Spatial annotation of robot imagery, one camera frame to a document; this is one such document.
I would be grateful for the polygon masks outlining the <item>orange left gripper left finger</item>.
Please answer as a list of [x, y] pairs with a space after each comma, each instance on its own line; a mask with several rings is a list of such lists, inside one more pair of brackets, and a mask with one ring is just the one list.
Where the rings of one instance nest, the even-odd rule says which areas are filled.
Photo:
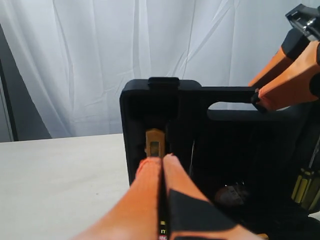
[[100, 220], [74, 237], [75, 240], [157, 240], [158, 201], [162, 164], [146, 158], [125, 195]]

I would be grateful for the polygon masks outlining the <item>other arm black gripper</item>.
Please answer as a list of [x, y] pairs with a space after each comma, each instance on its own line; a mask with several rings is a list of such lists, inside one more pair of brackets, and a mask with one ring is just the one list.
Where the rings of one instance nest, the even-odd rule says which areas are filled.
[[248, 84], [262, 87], [257, 105], [267, 111], [320, 98], [320, 8], [299, 4], [285, 17], [291, 29], [276, 54]]

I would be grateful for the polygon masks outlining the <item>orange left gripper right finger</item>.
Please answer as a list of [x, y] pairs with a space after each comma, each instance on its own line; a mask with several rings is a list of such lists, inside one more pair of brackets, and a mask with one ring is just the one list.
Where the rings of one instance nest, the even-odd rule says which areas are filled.
[[179, 159], [162, 159], [171, 240], [259, 240], [220, 212], [198, 189]]

